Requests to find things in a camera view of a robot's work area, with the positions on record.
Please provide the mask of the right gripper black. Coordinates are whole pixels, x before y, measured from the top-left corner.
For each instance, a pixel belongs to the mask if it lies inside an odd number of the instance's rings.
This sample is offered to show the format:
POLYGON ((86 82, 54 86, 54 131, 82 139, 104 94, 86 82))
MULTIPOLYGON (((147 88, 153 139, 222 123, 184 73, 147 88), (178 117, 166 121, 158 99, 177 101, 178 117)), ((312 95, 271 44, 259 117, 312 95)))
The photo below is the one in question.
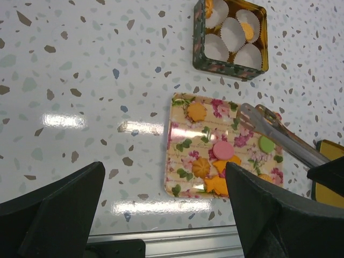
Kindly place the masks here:
POLYGON ((343 157, 311 168, 307 177, 331 190, 343 190, 343 157))

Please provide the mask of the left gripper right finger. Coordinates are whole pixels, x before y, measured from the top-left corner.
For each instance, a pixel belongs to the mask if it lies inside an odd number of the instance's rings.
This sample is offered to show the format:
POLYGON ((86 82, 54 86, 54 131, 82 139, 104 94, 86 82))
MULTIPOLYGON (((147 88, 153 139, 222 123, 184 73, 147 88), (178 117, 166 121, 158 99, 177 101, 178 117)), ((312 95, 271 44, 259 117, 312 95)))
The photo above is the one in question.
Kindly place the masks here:
POLYGON ((245 257, 343 257, 343 209, 226 165, 226 184, 245 257))

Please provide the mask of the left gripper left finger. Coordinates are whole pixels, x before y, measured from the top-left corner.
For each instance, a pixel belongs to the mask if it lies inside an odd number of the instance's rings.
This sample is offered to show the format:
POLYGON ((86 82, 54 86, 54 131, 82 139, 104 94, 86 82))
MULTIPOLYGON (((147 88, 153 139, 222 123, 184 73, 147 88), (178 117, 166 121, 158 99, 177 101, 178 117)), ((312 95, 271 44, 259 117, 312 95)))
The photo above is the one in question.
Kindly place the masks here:
POLYGON ((82 257, 104 178, 93 162, 1 203, 1 257, 82 257))

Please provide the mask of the gold tin lid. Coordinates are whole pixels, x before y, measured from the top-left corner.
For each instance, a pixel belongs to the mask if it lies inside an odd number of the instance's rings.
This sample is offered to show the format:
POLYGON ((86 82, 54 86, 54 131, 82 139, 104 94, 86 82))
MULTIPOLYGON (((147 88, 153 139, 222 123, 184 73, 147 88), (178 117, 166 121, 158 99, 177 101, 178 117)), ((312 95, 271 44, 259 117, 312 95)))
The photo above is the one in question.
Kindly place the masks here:
POLYGON ((317 143, 317 151, 326 161, 308 173, 312 180, 311 198, 343 208, 343 146, 322 140, 317 143))

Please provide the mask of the metal tongs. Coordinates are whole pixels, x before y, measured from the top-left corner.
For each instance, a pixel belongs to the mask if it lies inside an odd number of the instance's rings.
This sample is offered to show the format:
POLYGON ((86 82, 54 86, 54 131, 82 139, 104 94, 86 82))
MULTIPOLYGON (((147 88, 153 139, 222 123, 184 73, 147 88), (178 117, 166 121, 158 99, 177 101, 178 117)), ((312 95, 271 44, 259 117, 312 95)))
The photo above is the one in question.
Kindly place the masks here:
POLYGON ((261 104, 255 107, 248 103, 241 104, 236 117, 243 127, 269 138, 309 168, 330 162, 330 159, 289 131, 276 113, 261 104))

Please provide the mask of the pink sandwich cookie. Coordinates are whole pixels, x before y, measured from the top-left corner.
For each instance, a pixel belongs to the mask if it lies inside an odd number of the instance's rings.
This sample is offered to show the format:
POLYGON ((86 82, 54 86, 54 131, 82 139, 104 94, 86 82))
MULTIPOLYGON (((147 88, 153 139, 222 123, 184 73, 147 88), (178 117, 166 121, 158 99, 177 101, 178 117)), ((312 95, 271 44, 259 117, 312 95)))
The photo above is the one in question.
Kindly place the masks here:
POLYGON ((227 141, 216 142, 212 150, 218 160, 228 160, 234 155, 234 147, 227 141))

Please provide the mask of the orange leaf cookie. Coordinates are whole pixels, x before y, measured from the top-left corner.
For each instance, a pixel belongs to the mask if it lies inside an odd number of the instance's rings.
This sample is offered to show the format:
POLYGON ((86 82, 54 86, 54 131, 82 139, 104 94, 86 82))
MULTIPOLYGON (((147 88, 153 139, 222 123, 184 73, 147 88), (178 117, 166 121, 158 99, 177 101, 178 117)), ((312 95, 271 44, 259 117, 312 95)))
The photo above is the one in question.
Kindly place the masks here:
POLYGON ((206 108, 201 103, 191 103, 187 108, 188 116, 194 122, 204 121, 207 112, 206 108))

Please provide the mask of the round dotted orange cookie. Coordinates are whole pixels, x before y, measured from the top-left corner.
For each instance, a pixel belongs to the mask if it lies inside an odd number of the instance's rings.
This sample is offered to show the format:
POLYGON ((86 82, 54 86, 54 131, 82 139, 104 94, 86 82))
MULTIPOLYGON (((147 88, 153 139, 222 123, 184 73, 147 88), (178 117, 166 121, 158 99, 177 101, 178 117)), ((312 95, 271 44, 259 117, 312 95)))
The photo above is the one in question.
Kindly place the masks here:
POLYGON ((254 29, 251 27, 249 23, 241 23, 241 27, 245 33, 245 38, 247 42, 253 40, 254 37, 254 29))

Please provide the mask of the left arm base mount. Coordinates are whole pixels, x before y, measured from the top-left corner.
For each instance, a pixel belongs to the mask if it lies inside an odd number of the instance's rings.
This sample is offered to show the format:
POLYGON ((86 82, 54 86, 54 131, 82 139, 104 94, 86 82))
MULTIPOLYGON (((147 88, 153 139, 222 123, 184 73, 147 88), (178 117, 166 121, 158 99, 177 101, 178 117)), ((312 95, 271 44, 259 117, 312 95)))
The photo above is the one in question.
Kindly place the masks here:
POLYGON ((105 241, 88 243, 83 257, 85 258, 145 258, 146 244, 141 239, 105 241))

